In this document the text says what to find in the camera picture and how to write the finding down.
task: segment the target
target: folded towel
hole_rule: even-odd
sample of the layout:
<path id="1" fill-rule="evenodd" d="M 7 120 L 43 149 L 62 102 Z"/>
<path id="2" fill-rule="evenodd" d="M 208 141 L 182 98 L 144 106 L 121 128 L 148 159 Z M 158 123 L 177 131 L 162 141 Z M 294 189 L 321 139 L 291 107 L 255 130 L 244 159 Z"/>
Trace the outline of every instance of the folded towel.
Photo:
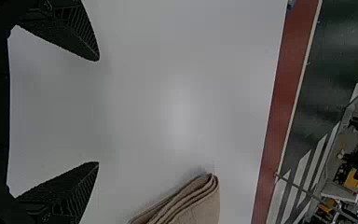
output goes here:
<path id="1" fill-rule="evenodd" d="M 218 224 L 219 215 L 219 181 L 208 174 L 191 180 L 130 224 Z"/>

